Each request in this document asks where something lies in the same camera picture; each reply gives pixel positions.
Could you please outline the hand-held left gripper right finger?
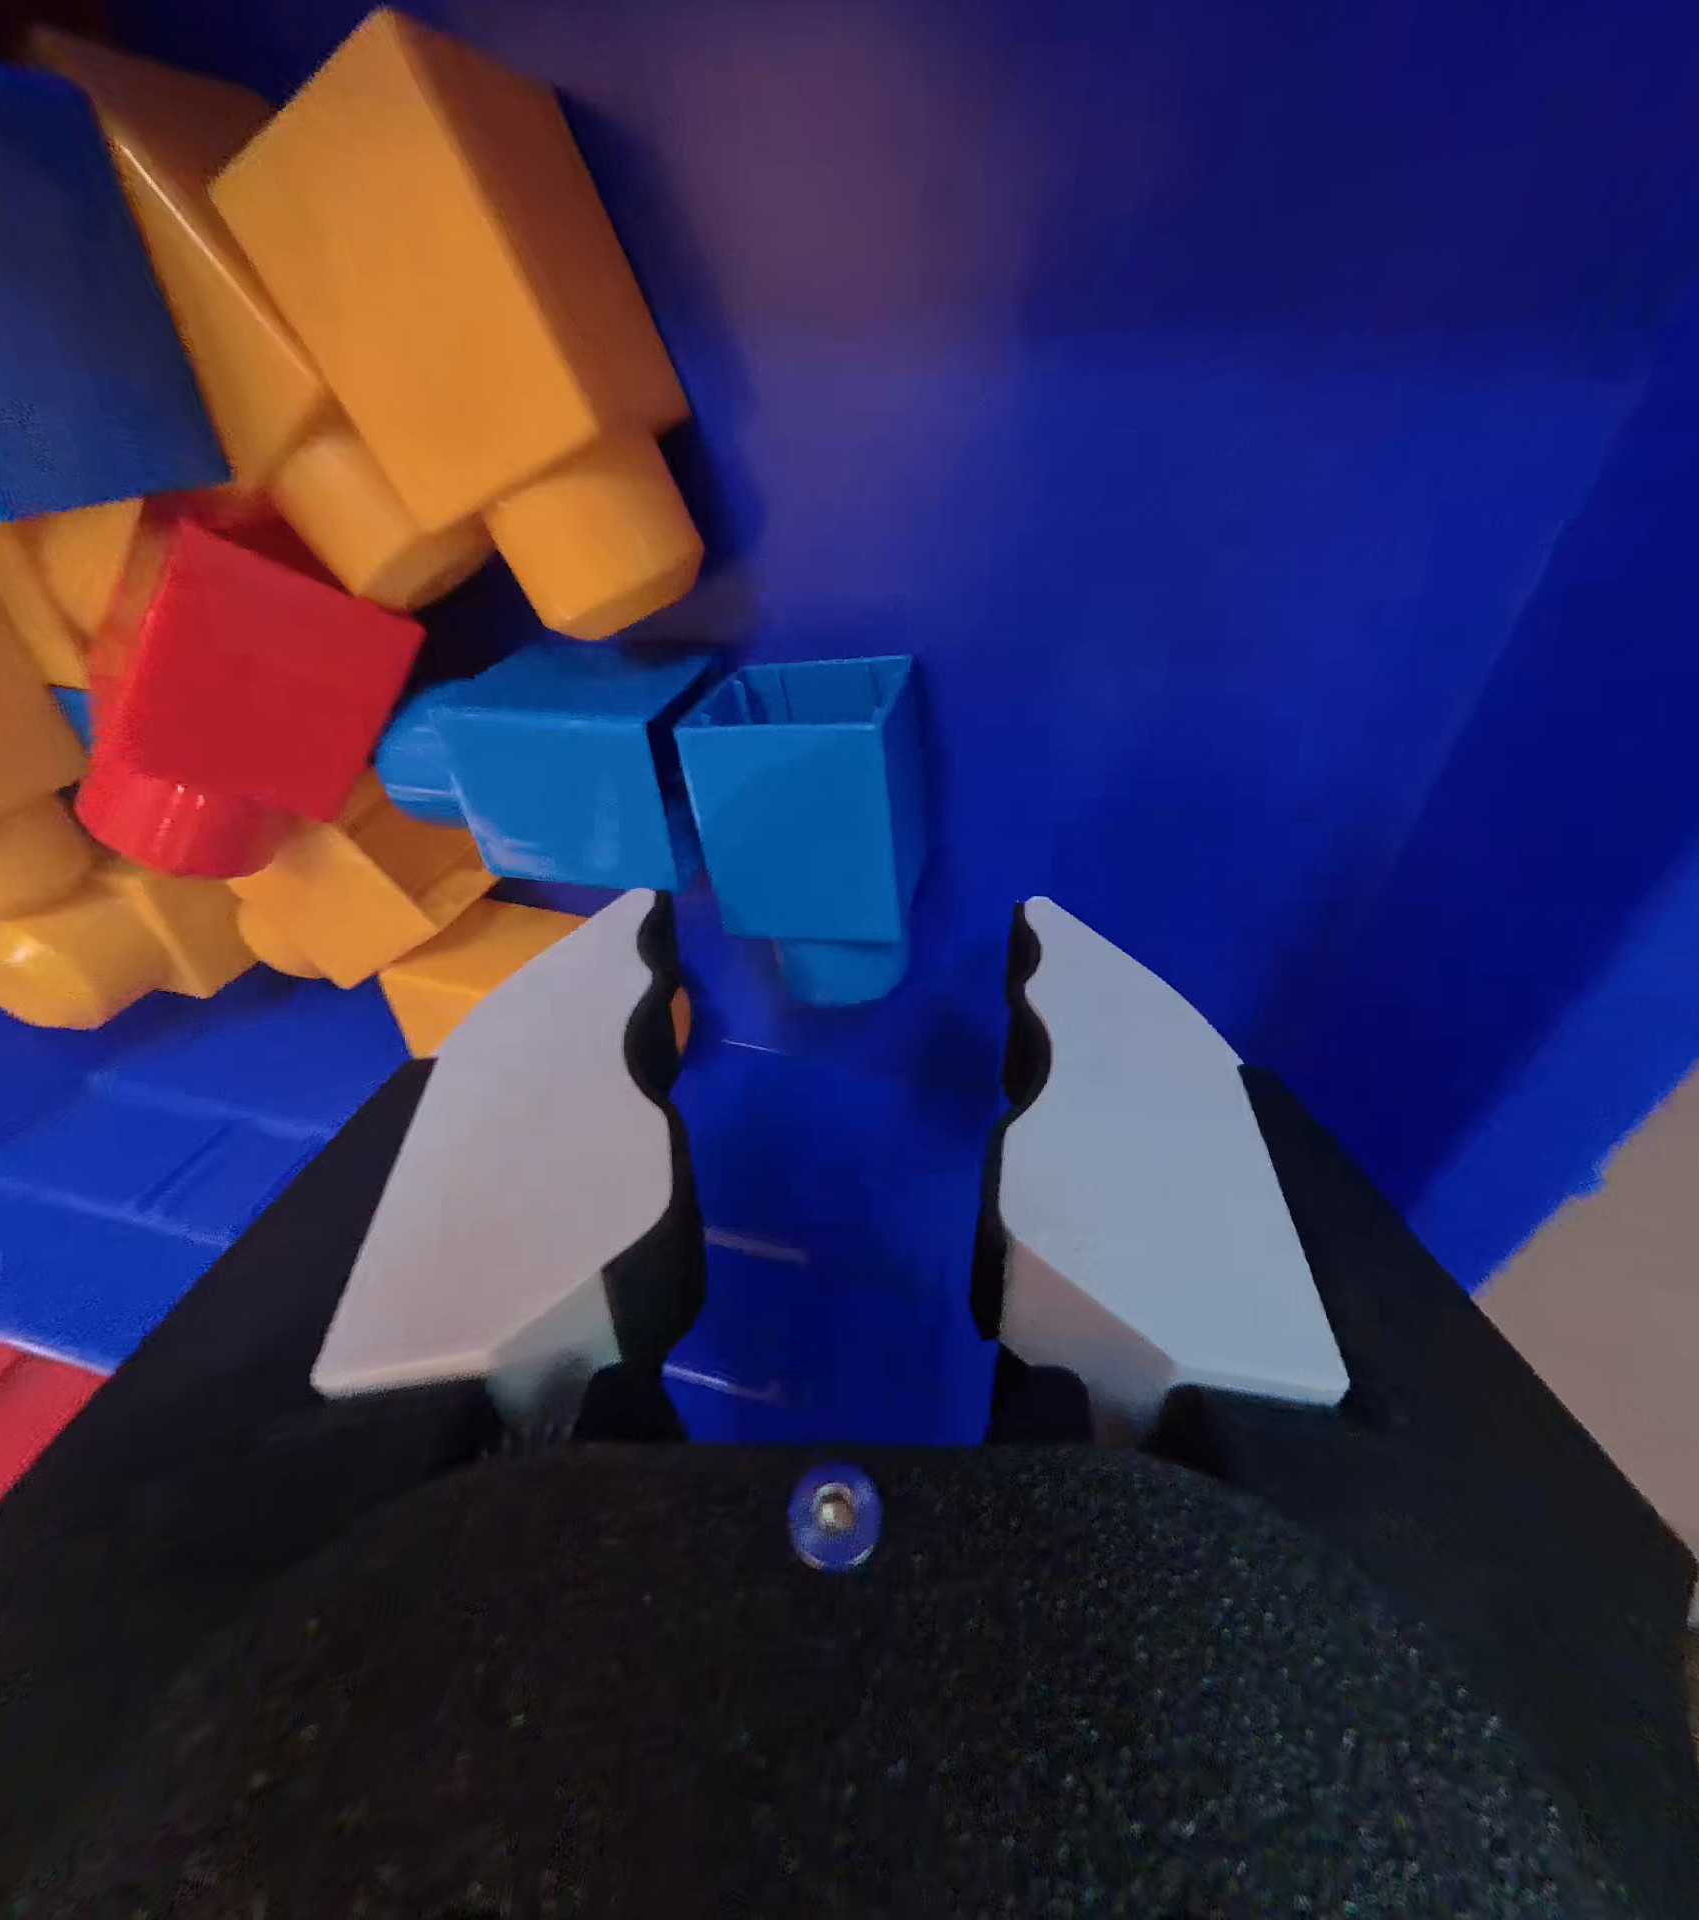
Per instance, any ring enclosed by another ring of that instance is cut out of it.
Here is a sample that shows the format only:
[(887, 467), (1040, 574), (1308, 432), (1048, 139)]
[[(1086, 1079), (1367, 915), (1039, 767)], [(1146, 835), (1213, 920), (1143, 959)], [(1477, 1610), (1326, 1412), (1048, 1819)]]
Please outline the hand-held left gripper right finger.
[(973, 1311), (1139, 1445), (1180, 1390), (1335, 1412), (1353, 1390), (1244, 1064), (1171, 981), (1028, 896)]

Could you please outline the blue plastic bin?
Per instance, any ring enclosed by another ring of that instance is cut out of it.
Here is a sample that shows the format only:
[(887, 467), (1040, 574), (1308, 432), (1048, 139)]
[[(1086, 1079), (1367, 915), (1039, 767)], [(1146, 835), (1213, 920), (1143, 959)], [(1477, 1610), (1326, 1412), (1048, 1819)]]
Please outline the blue plastic bin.
[(417, 3), (563, 89), (724, 664), (910, 654), (911, 968), (678, 904), (693, 1437), (978, 1437), (1010, 909), (1464, 1284), (1699, 1054), (1699, 3)]

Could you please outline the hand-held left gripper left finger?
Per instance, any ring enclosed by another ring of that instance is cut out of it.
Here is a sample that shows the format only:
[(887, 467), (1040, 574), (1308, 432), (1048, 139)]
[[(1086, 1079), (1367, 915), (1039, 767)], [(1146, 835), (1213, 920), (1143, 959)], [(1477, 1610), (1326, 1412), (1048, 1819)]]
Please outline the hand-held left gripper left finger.
[(674, 896), (628, 889), (438, 1047), (312, 1368), (330, 1403), (480, 1385), (528, 1433), (661, 1373), (706, 1299)]

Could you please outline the pile of mixed mega blocks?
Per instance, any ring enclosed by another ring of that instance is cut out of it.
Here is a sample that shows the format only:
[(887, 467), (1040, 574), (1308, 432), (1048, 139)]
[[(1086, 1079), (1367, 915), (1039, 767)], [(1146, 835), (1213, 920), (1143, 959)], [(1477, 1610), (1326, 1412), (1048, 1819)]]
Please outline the pile of mixed mega blocks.
[(0, 64), (0, 1016), (250, 968), (438, 1038), (675, 889), (690, 420), (571, 126), (405, 10), (272, 106), (33, 26)]

